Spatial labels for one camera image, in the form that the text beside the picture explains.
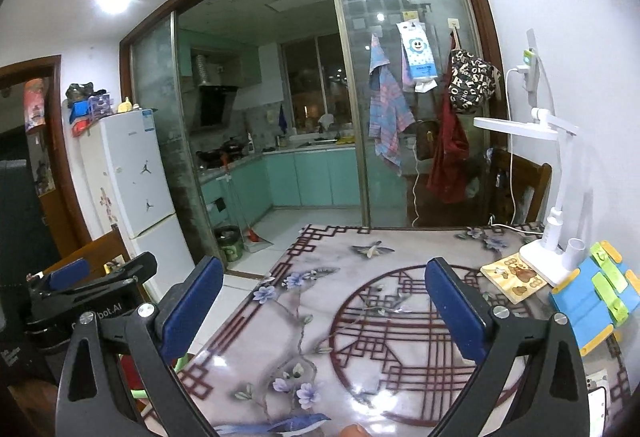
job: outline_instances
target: table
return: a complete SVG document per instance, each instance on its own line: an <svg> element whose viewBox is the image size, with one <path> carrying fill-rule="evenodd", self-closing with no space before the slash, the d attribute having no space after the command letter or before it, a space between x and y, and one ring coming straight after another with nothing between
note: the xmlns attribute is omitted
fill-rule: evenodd
<svg viewBox="0 0 640 437"><path fill-rule="evenodd" d="M333 436L354 422L375 436L428 434L475 364L431 304L424 265L444 257L492 306L546 319L548 288L514 306L478 271L530 240L500 227L308 226L180 373L183 385L221 435ZM630 388L615 339L584 364L587 374L606 370L620 410ZM523 369L518 358L485 433L500 426ZM160 431L153 412L146 421Z"/></svg>

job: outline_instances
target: wooden chair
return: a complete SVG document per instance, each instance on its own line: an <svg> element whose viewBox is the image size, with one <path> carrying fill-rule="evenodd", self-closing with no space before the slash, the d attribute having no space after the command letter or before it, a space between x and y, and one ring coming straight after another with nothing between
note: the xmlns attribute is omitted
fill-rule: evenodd
<svg viewBox="0 0 640 437"><path fill-rule="evenodd" d="M127 248L122 241L118 225L113 224L109 233L102 235L99 239L94 240L93 242L89 242L85 246L71 253L71 255L68 255L68 257L56 262L46 269L44 274L47 275L61 267L64 267L68 263L76 261L79 258L84 258L89 262L90 272L89 276L82 281L90 281L105 276L104 264L117 257L123 257L125 262L130 260Z"/></svg>
<svg viewBox="0 0 640 437"><path fill-rule="evenodd" d="M513 216L513 202L509 185L509 166L511 153L501 148L494 149L488 180L488 214L493 214L495 222L509 224ZM503 175L496 187L498 174ZM526 223L535 222L546 188L551 180L551 166L535 164L519 155L513 156L513 197L516 206L521 206L528 188L533 189L529 209L524 214Z"/></svg>

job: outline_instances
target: white desk lamp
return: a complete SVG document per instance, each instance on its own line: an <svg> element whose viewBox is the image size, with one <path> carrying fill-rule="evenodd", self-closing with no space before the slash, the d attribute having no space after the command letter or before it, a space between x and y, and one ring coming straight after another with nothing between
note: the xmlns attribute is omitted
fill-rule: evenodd
<svg viewBox="0 0 640 437"><path fill-rule="evenodd" d="M551 285L558 285L569 275L570 269L562 266L562 250L558 247L562 231L562 204L569 184L569 173L573 160L574 138L578 127L557 118L546 108L534 108L531 116L539 122L517 122L487 117L476 117L474 125L485 130L494 130L534 139L558 141L562 151L562 173L556 204L546 218L541 240L527 243L520 248L520 257Z"/></svg>

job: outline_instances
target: bird print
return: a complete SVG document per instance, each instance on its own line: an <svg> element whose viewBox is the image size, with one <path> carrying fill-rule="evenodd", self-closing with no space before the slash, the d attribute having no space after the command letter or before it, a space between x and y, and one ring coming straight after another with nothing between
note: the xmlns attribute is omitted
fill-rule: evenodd
<svg viewBox="0 0 640 437"><path fill-rule="evenodd" d="M395 252L390 247L381 247L380 244L382 244L382 240L378 240L371 245L352 245L351 248L367 258L378 257L380 255L387 255L388 253Z"/></svg>
<svg viewBox="0 0 640 437"><path fill-rule="evenodd" d="M216 426L214 430L219 435L231 435L240 433L242 435L281 435L282 437L295 437L304 435L316 428L320 428L325 422L330 421L324 413L310 413L290 417L276 423L264 424L223 424Z"/></svg>

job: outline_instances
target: tile wall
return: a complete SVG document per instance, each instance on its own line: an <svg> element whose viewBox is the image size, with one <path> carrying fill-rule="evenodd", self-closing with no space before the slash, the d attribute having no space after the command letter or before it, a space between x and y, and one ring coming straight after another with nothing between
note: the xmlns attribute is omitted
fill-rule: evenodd
<svg viewBox="0 0 640 437"><path fill-rule="evenodd" d="M196 113L195 110L191 110L194 108L192 107L194 103L191 103L190 96L197 96L197 93L193 87L193 78L184 76L181 78L180 83L182 85L185 120L188 120L189 117L193 117L193 113ZM248 126L254 138L256 151L259 152L262 148L275 146L276 135L282 135L282 131L278 126L278 116L282 103L282 101L270 102L243 110L234 110L231 113L229 125L224 130L190 132L191 152L195 155L197 151L216 149L230 137L236 137L238 141L246 142L245 125ZM188 124L185 124L185 127L187 130L190 129Z"/></svg>

